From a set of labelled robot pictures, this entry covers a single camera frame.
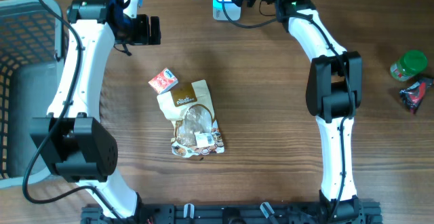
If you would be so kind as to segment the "black orange hex wrench pack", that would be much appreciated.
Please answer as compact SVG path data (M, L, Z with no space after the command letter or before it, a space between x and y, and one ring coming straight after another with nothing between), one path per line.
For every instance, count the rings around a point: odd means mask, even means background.
M427 90L433 87L432 77L419 77L410 87L400 90L399 97L404 107L415 114L425 97Z

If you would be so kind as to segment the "red tissue pack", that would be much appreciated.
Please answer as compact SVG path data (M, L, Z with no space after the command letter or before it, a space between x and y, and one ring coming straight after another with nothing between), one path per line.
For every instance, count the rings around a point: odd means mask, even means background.
M177 83L177 77L168 68L164 68L162 72L149 81L150 87L152 87L158 94L163 94L169 91Z

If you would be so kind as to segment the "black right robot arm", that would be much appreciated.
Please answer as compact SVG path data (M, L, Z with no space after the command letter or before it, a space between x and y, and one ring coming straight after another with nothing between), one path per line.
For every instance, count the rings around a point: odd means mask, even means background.
M274 4L274 20L299 42L311 62L306 104L319 128L323 176L319 201L289 204L288 223L365 223L351 157L354 116L361 103L360 54L346 51L334 40L311 0L230 1L237 6L244 1Z

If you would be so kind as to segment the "green lid jar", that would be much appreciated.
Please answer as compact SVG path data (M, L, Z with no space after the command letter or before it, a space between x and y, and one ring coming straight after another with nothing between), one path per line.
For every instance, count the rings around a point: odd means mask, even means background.
M391 65L391 76L398 81L407 81L426 69L428 60L419 50L406 52L398 61Z

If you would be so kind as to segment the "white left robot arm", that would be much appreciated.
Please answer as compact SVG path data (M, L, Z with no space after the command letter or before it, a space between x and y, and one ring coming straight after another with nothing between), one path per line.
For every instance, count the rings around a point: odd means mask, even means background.
M62 23L69 31L66 61L45 117L31 122L35 158L51 174L97 201L84 223L150 223L152 213L117 169L118 147L100 122L106 62L116 45L158 45L159 19L139 14L142 0L73 0Z

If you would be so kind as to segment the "beige nut snack pouch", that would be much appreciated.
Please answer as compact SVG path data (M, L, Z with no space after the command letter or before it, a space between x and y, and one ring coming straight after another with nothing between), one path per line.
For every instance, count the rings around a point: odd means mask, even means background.
M157 96L159 108L174 127L170 144L174 155L188 158L224 153L224 142L206 80Z

